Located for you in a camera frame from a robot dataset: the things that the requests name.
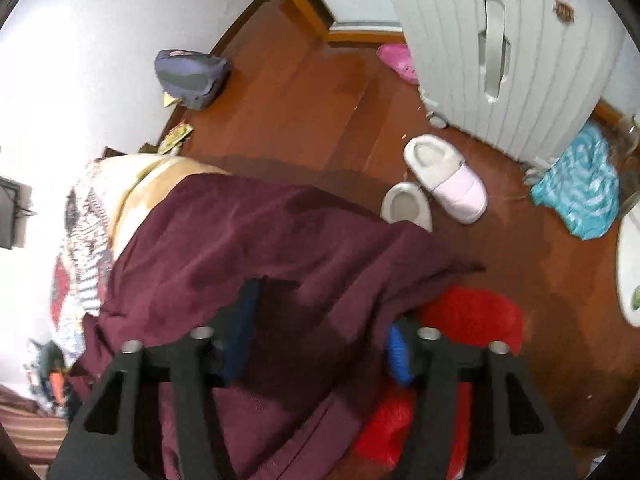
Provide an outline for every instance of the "pink slipper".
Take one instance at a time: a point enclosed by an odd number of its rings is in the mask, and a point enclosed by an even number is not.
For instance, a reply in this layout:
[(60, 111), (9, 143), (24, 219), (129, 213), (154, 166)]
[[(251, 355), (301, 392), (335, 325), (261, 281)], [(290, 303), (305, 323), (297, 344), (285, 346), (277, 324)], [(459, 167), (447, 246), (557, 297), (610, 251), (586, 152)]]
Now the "pink slipper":
[(400, 76), (400, 79), (411, 85), (418, 85), (414, 60), (409, 52), (409, 47), (404, 43), (385, 43), (378, 48), (377, 54), (385, 65)]

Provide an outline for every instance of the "white wall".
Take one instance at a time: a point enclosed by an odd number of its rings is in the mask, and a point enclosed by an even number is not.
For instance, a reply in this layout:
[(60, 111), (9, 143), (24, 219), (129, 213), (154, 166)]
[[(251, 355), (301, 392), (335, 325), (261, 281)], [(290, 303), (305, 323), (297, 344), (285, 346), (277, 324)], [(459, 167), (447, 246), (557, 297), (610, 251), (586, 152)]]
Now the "white wall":
[(628, 34), (602, 97), (623, 114), (640, 117), (640, 52)]
[(208, 52), (252, 0), (20, 0), (0, 29), (0, 175), (31, 186), (23, 249), (0, 249), (0, 382), (23, 384), (28, 336), (47, 338), (70, 184), (104, 146), (156, 142), (154, 58)]

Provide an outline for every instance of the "blue cloth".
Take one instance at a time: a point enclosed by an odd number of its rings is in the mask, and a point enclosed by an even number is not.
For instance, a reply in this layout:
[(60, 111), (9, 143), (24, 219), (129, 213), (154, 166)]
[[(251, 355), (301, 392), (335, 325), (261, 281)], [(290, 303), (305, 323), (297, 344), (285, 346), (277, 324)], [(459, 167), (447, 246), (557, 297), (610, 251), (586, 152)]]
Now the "blue cloth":
[(586, 123), (543, 179), (531, 188), (534, 204), (555, 209), (572, 235), (599, 238), (618, 214), (618, 175), (607, 161), (600, 129)]
[(415, 377), (409, 366), (409, 349), (397, 323), (393, 323), (386, 338), (386, 360), (389, 375), (401, 386), (410, 386)]

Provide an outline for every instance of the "paper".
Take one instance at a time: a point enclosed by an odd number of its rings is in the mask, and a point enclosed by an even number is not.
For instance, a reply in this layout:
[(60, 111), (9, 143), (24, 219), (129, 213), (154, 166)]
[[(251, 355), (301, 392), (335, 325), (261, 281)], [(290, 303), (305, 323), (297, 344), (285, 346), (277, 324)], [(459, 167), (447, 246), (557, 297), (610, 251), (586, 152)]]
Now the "paper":
[(171, 95), (169, 95), (167, 92), (164, 92), (162, 94), (162, 98), (164, 101), (164, 107), (167, 108), (168, 106), (171, 106), (173, 104), (176, 104), (180, 98), (179, 97), (173, 97)]
[(158, 147), (158, 153), (164, 155), (165, 153), (170, 152), (173, 147), (178, 144), (178, 142), (183, 140), (192, 131), (193, 126), (188, 123), (180, 123), (177, 126), (174, 126), (160, 143), (160, 146)]

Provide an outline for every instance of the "metal bolt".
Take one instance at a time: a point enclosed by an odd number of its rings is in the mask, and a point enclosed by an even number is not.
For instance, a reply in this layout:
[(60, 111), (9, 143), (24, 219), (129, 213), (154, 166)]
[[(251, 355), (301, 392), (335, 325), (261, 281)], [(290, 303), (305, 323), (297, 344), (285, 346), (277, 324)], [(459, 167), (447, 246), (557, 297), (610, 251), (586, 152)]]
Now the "metal bolt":
[(428, 339), (430, 341), (436, 341), (440, 339), (440, 330), (431, 326), (423, 326), (418, 329), (418, 337), (420, 339)]
[(210, 339), (213, 329), (210, 326), (199, 326), (191, 330), (191, 337), (194, 339)]
[(509, 345), (503, 341), (491, 341), (489, 343), (489, 350), (494, 354), (508, 354)]
[(140, 352), (143, 349), (142, 341), (138, 341), (137, 339), (130, 339), (129, 341), (125, 341), (122, 343), (120, 347), (124, 354), (135, 354), (136, 352)]

